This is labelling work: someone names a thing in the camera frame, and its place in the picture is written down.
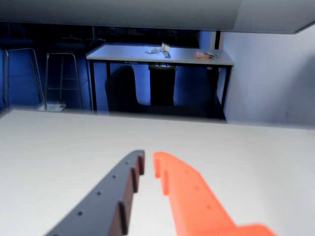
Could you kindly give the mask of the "dark navy gripper finger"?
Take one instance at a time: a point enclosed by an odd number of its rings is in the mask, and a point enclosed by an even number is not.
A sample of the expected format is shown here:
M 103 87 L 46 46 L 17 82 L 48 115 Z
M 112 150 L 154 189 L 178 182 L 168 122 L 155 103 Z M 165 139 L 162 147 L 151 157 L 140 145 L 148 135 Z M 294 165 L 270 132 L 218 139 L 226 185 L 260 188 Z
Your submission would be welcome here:
M 145 152 L 125 156 L 47 235 L 126 236 Z

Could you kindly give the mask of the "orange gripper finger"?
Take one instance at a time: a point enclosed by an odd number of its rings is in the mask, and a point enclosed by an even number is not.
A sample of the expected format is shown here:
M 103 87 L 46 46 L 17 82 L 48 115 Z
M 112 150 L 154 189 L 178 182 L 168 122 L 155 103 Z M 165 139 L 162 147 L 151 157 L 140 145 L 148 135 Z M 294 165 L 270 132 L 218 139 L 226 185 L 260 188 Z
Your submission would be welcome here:
M 155 176 L 169 197 L 179 236 L 273 236 L 261 224 L 236 225 L 201 174 L 186 162 L 162 151 L 153 154 Z

